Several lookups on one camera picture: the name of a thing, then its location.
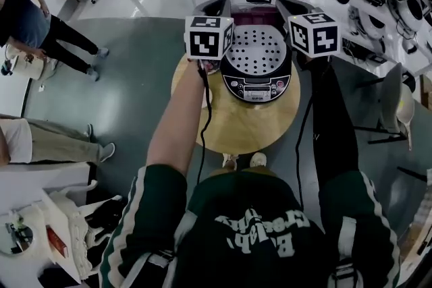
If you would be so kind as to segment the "red book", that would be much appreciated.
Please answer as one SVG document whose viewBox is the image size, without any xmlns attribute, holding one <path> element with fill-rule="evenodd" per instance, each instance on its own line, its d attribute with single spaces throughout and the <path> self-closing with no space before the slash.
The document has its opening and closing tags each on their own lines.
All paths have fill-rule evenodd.
<svg viewBox="0 0 432 288">
<path fill-rule="evenodd" d="M 64 258 L 67 258 L 68 247 L 51 227 L 47 227 L 47 237 L 51 246 L 54 247 Z"/>
</svg>

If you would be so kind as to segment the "person's right shoe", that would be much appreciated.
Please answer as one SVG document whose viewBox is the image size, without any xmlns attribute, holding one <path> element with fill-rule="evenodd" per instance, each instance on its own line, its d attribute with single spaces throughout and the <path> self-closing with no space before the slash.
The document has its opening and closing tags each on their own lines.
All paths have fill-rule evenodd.
<svg viewBox="0 0 432 288">
<path fill-rule="evenodd" d="M 266 167 L 267 166 L 267 156 L 262 152 L 256 152 L 250 159 L 250 167 Z"/>
</svg>

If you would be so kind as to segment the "person's green striped shirt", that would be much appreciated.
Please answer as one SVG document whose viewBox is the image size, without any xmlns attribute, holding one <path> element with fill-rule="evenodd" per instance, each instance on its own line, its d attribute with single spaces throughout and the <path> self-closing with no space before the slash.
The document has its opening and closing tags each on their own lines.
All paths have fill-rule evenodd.
<svg viewBox="0 0 432 288">
<path fill-rule="evenodd" d="M 141 168 L 103 254 L 101 288 L 395 288 L 400 250 L 372 182 L 319 190 L 321 225 L 278 177 L 203 180 L 190 198 L 167 165 Z"/>
</svg>

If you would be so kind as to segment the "person's left shoe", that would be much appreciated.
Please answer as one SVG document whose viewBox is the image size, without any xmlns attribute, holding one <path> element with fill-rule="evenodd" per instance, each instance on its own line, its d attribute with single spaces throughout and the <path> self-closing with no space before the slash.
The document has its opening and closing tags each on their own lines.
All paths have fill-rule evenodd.
<svg viewBox="0 0 432 288">
<path fill-rule="evenodd" d="M 237 170 L 237 154 L 226 154 L 223 153 L 223 168 L 228 171 L 236 171 Z"/>
</svg>

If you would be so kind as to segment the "black backpack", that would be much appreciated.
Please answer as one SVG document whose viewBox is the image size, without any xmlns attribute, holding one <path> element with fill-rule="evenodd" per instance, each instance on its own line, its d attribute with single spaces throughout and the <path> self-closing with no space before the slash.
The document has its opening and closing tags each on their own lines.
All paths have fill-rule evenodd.
<svg viewBox="0 0 432 288">
<path fill-rule="evenodd" d="M 89 227 L 113 231 L 119 224 L 126 202 L 108 200 L 86 217 Z"/>
</svg>

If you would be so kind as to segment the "round wooden side table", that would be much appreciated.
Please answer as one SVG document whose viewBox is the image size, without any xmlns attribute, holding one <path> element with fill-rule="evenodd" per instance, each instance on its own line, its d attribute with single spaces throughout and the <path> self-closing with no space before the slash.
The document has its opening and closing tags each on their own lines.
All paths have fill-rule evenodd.
<svg viewBox="0 0 432 288">
<path fill-rule="evenodd" d="M 171 95 L 187 64 L 180 59 L 171 83 Z M 220 72 L 208 77 L 212 94 L 208 108 L 201 107 L 196 143 L 218 153 L 246 154 L 260 151 L 279 140 L 294 124 L 300 106 L 300 78 L 292 66 L 288 89 L 276 100 L 265 104 L 248 104 L 226 88 Z"/>
</svg>

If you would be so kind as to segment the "person's shoe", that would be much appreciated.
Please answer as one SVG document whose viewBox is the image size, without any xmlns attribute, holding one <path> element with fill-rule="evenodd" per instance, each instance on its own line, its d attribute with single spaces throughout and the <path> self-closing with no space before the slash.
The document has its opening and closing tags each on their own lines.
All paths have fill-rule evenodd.
<svg viewBox="0 0 432 288">
<path fill-rule="evenodd" d="M 250 167 L 266 167 L 267 166 L 267 156 L 262 152 L 256 152 L 250 159 Z"/>
<path fill-rule="evenodd" d="M 237 154 L 226 154 L 223 153 L 223 168 L 228 171 L 236 171 L 237 170 Z"/>
</svg>

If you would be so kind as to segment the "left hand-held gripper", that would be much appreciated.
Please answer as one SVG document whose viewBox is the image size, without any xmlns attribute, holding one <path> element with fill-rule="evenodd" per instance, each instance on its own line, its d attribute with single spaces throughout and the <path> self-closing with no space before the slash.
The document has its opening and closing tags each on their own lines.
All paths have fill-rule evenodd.
<svg viewBox="0 0 432 288">
<path fill-rule="evenodd" d="M 184 42 L 191 59 L 223 59 L 232 46 L 234 19 L 231 18 L 231 1 L 208 0 L 195 7 L 195 16 L 185 19 Z"/>
</svg>

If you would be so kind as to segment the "oval mirror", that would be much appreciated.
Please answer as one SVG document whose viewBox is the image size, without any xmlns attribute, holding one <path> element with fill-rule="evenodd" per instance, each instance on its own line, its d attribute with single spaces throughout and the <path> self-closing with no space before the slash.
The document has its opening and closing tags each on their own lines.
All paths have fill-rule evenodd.
<svg viewBox="0 0 432 288">
<path fill-rule="evenodd" d="M 33 242 L 33 232 L 25 225 L 0 225 L 0 254 L 16 255 L 25 252 Z"/>
</svg>

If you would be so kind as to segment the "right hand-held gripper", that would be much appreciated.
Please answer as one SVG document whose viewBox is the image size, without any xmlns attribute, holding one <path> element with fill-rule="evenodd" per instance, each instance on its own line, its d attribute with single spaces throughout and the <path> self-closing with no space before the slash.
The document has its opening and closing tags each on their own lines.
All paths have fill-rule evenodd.
<svg viewBox="0 0 432 288">
<path fill-rule="evenodd" d="M 336 55 L 341 49 L 340 24 L 326 13 L 312 13 L 313 5 L 298 0 L 276 0 L 288 23 L 291 46 L 309 57 Z"/>
</svg>

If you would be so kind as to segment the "person's right forearm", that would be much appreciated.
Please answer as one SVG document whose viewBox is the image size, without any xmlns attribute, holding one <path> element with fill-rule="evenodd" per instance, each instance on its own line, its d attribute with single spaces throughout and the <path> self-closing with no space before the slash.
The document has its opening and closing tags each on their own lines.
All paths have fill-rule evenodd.
<svg viewBox="0 0 432 288">
<path fill-rule="evenodd" d="M 320 186 L 358 170 L 358 145 L 337 76 L 328 58 L 306 64 L 311 74 L 313 150 Z"/>
</svg>

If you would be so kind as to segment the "person's left forearm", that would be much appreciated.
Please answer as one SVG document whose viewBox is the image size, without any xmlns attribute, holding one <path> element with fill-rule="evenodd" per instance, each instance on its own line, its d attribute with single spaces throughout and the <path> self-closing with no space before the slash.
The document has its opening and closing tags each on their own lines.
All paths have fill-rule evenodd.
<svg viewBox="0 0 432 288">
<path fill-rule="evenodd" d="M 200 122 L 204 82 L 189 62 L 148 147 L 146 166 L 167 165 L 186 176 Z"/>
</svg>

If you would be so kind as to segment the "white ornate dressing table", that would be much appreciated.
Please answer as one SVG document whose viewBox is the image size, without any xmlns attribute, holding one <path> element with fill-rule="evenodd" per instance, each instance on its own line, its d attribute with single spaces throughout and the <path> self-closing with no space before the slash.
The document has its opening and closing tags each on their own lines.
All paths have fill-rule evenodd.
<svg viewBox="0 0 432 288">
<path fill-rule="evenodd" d="M 18 210 L 11 210 L 0 215 L 0 225 L 13 223 L 15 226 L 25 225 L 33 232 L 31 246 L 21 254 L 0 254 L 2 260 L 48 260 L 57 264 L 78 284 L 97 274 L 98 265 L 88 259 L 88 251 L 99 246 L 111 237 L 112 231 L 103 228 L 93 229 L 88 226 L 86 217 L 108 200 L 122 200 L 120 195 L 95 202 L 77 205 L 74 194 L 85 194 L 97 186 L 92 180 L 88 186 L 71 186 L 60 191 L 40 192 L 41 199 Z M 47 237 L 47 227 L 66 244 L 68 257 L 64 258 L 51 246 Z"/>
</svg>

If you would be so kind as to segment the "white box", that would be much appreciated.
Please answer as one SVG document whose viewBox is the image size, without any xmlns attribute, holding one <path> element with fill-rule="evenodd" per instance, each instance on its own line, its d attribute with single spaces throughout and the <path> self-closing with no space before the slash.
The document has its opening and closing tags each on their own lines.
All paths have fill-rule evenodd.
<svg viewBox="0 0 432 288">
<path fill-rule="evenodd" d="M 30 58 L 26 55 L 18 55 L 13 60 L 11 71 L 13 74 L 39 80 L 43 74 L 45 62 L 39 58 Z"/>
</svg>

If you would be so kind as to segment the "purple rice cooker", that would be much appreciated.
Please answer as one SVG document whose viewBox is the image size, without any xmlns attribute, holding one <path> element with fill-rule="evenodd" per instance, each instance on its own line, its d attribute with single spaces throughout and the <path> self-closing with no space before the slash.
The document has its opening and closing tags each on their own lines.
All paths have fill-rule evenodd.
<svg viewBox="0 0 432 288">
<path fill-rule="evenodd" d="M 220 65 L 225 86 L 246 103 L 270 103 L 287 90 L 292 77 L 285 21 L 274 5 L 233 8 L 232 17 L 232 45 Z"/>
</svg>

